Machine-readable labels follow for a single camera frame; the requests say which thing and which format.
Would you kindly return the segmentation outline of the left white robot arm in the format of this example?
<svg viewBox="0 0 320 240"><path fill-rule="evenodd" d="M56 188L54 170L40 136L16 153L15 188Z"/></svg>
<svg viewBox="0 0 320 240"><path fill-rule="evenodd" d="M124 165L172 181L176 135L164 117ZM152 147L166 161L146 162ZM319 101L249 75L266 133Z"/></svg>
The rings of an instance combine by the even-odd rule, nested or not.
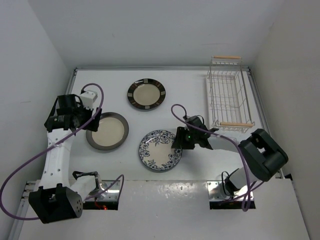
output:
<svg viewBox="0 0 320 240"><path fill-rule="evenodd" d="M85 199L99 190L99 174L74 171L69 180L71 148L75 131L80 127L96 132L102 111L94 109L98 94L82 91L56 98L44 124L48 147L38 189L29 194L28 202L44 224L75 219L82 215Z"/></svg>

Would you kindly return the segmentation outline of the brown checkered rim plate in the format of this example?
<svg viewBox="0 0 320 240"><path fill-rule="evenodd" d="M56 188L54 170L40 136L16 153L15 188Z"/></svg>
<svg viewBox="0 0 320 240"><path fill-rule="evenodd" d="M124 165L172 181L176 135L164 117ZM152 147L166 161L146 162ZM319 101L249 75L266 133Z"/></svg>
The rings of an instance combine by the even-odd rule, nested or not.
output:
<svg viewBox="0 0 320 240"><path fill-rule="evenodd" d="M166 94L166 89L161 82L153 78L143 78L130 85L126 96L133 107L150 111L164 102Z"/></svg>

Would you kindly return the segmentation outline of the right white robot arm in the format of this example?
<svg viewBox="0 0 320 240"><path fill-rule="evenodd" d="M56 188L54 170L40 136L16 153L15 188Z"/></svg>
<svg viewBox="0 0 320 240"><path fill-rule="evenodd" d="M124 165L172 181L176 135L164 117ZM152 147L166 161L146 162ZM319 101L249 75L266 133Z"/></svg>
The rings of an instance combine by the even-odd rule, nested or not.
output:
<svg viewBox="0 0 320 240"><path fill-rule="evenodd" d="M264 130L257 129L247 139L237 141L218 133L218 128L208 129L199 116L184 116L172 144L173 149L193 150L196 145L208 150L226 150L239 154L243 167L237 168L226 177L221 177L220 195L234 199L242 187L260 181L268 182L288 161L289 157L276 141Z"/></svg>

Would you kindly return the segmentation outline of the dark rim beige plate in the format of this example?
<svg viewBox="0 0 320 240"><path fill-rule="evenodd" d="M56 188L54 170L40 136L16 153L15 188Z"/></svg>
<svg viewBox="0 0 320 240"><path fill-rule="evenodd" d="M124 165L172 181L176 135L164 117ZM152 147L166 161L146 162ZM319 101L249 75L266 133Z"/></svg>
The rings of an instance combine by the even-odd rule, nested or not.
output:
<svg viewBox="0 0 320 240"><path fill-rule="evenodd" d="M110 151L121 146L129 135L127 120L116 112L104 112L100 116L98 130L86 131L86 140L91 147Z"/></svg>

